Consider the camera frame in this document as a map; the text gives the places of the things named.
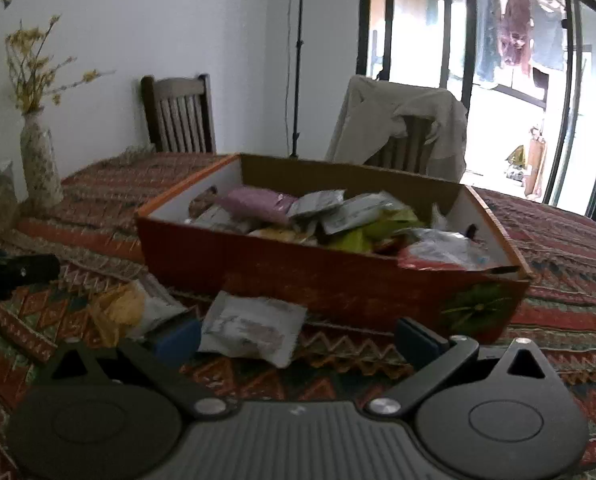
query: metal screw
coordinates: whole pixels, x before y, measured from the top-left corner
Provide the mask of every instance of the metal screw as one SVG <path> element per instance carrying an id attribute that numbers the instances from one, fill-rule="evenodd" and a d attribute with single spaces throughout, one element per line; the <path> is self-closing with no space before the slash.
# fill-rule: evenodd
<path id="1" fill-rule="evenodd" d="M 222 399 L 207 397 L 194 404 L 194 409 L 201 415 L 220 415 L 227 411 L 227 404 Z"/>
<path id="2" fill-rule="evenodd" d="M 393 415 L 400 411 L 402 406 L 395 399 L 378 397 L 369 403 L 369 410 L 376 415 Z"/>

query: vase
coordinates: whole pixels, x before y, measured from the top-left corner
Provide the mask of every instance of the vase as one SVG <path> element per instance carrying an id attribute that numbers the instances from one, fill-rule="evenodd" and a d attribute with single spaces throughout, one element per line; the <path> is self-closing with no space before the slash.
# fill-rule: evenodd
<path id="1" fill-rule="evenodd" d="M 24 115 L 20 154 L 25 171 L 29 204 L 43 212 L 62 200 L 62 185 L 56 167 L 52 134 L 43 123 L 42 110 Z"/>

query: white cloth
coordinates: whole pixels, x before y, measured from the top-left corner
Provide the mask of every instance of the white cloth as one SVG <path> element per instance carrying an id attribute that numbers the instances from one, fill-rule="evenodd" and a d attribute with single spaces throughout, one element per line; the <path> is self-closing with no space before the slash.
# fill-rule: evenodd
<path id="1" fill-rule="evenodd" d="M 434 121 L 425 138 L 425 144 L 432 144 L 426 174 L 460 182 L 466 167 L 467 110 L 443 88 L 401 85 L 353 76 L 329 145 L 327 160 L 364 164 L 390 137 L 406 137 L 406 116 Z"/>

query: chair backrest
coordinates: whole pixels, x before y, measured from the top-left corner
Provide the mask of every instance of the chair backrest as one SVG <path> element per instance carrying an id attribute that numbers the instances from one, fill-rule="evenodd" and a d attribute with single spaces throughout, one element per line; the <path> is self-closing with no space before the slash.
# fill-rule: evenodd
<path id="1" fill-rule="evenodd" d="M 407 116 L 406 137 L 391 137 L 387 143 L 366 161 L 365 165 L 390 170 L 427 173 L 427 163 L 433 144 L 425 145 L 425 138 L 433 124 L 432 119 Z"/>
<path id="2" fill-rule="evenodd" d="M 150 142 L 159 152 L 215 153 L 209 74 L 140 82 Z"/>

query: cardboard box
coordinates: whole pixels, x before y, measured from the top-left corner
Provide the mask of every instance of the cardboard box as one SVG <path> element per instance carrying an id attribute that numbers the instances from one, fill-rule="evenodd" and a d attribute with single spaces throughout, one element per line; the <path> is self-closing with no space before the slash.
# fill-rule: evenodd
<path id="1" fill-rule="evenodd" d="M 199 194 L 212 187 L 225 193 L 241 184 L 294 196 L 346 189 L 345 197 L 351 198 L 385 190 L 412 206 L 423 221 L 430 220 L 432 204 L 437 203 L 451 229 L 465 232 L 470 224 L 478 227 L 477 237 L 503 273 L 401 269 L 394 258 L 214 232 L 184 223 L 189 203 Z M 456 313 L 448 312 L 449 305 L 465 315 L 471 312 L 467 327 L 475 331 L 471 335 L 491 343 L 530 283 L 520 252 L 472 188 L 366 166 L 232 155 L 148 202 L 137 213 L 137 227 L 149 270 L 165 285 L 198 294 L 226 290 L 278 298 L 302 304 L 333 323 L 382 332 L 392 332 L 402 316 L 444 335 L 465 332 L 465 326 L 456 326 Z M 497 291 L 493 300 L 492 290 Z M 481 300 L 483 293 L 487 297 Z"/>

